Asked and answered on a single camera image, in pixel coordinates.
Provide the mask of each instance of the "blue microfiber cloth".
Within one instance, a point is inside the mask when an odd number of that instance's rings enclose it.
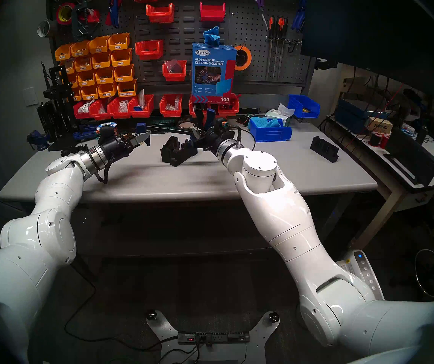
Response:
[[[219,26],[203,32],[204,42],[211,47],[218,47],[220,45]]]
[[[265,117],[251,117],[249,122],[253,122],[258,128],[279,128],[281,125],[277,118],[268,121]]]

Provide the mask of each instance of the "pegboard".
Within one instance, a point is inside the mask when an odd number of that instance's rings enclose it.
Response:
[[[219,5],[226,2],[226,16],[224,22],[200,22],[200,1],[204,4]],[[279,59],[282,42],[267,41],[267,31],[261,12],[253,0],[158,0],[153,6],[175,5],[173,23],[150,23],[146,16],[146,4],[133,0],[124,0],[119,10],[119,28],[105,25],[109,12],[109,0],[92,0],[88,6],[97,9],[101,14],[101,25],[95,36],[112,35],[129,32],[131,47],[133,48],[134,75],[140,86],[144,85],[189,85],[191,84],[192,43],[203,42],[203,32],[215,25],[219,26],[221,44],[245,46],[252,54],[251,65],[234,74],[235,83],[260,84],[289,84],[290,86],[304,86],[308,75],[310,57],[300,55],[301,46],[297,44],[292,53],[288,53],[288,44],[284,44],[281,57],[281,70],[278,75]],[[274,15],[288,18],[287,39],[301,40],[301,34],[291,30],[298,0],[265,0],[264,15],[269,19]],[[56,46],[73,42],[71,26],[59,26],[59,33],[55,39]],[[164,55],[159,60],[141,61],[134,52],[134,44],[145,40],[164,40]],[[266,76],[268,55],[271,52],[269,72]],[[162,64],[165,60],[187,60],[187,77],[184,82],[166,82],[162,75]]]

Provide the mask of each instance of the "spool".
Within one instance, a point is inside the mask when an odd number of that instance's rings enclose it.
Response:
[[[369,139],[369,145],[377,147],[381,143],[381,139],[384,135],[378,132],[372,132]]]
[[[244,46],[235,47],[237,55],[235,56],[235,70],[244,70],[249,67],[252,61],[251,51]]]
[[[54,37],[57,34],[57,22],[49,19],[41,21],[36,33],[40,37]]]
[[[385,148],[385,145],[388,144],[388,140],[390,138],[390,134],[384,134],[381,139],[381,143],[379,144],[380,148]]]
[[[72,23],[72,10],[75,5],[71,2],[65,2],[57,8],[57,23],[63,26],[70,25]]]

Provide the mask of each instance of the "black monitor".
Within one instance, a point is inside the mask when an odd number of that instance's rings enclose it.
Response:
[[[307,0],[301,53],[434,95],[434,20],[413,0]]]

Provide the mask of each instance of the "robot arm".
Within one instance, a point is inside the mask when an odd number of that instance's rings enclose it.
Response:
[[[99,144],[55,160],[35,194],[31,215],[9,221],[0,235],[0,340],[21,362],[28,362],[30,331],[59,268],[72,263],[77,249],[70,216],[83,183],[128,156],[149,132],[115,135],[102,128]]]
[[[300,312],[323,346],[338,342],[363,356],[418,345],[434,325],[434,302],[376,300],[372,289],[328,255],[310,210],[276,159],[251,151],[217,121],[197,144],[234,176],[256,228],[285,262],[300,294]]]

